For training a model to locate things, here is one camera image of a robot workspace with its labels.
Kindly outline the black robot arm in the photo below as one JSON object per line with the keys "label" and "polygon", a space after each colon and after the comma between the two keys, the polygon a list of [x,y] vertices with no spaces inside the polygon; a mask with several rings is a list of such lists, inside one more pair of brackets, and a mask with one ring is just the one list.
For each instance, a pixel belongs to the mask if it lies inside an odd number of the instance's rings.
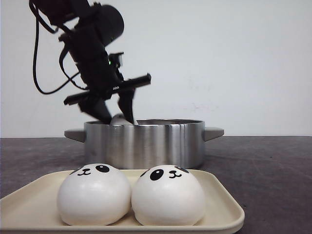
{"label": "black robot arm", "polygon": [[63,60],[69,53],[86,84],[82,93],[68,96],[64,104],[78,104],[82,112],[108,124],[112,117],[105,101],[117,93],[118,106],[125,119],[134,123],[135,89],[150,84],[151,75],[124,80],[119,72],[122,53],[107,54],[105,50],[123,33],[120,12],[111,5],[97,2],[89,5],[86,0],[31,0],[29,7],[36,17],[37,28],[42,25],[52,34],[58,29],[64,31],[59,37],[64,43],[59,65],[63,67]]}

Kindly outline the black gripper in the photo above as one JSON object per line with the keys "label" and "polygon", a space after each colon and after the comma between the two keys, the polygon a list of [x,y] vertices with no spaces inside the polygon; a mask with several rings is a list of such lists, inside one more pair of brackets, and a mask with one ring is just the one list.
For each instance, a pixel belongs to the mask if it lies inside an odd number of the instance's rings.
{"label": "black gripper", "polygon": [[64,43],[59,58],[60,65],[69,53],[74,60],[87,91],[68,96],[64,104],[78,103],[80,110],[100,120],[110,123],[111,114],[105,100],[118,93],[118,106],[125,119],[134,124],[133,98],[135,88],[151,83],[151,75],[124,80],[119,70],[109,64],[105,47],[118,38],[124,30],[123,23],[77,24],[74,29],[59,25],[64,33],[59,40]]}

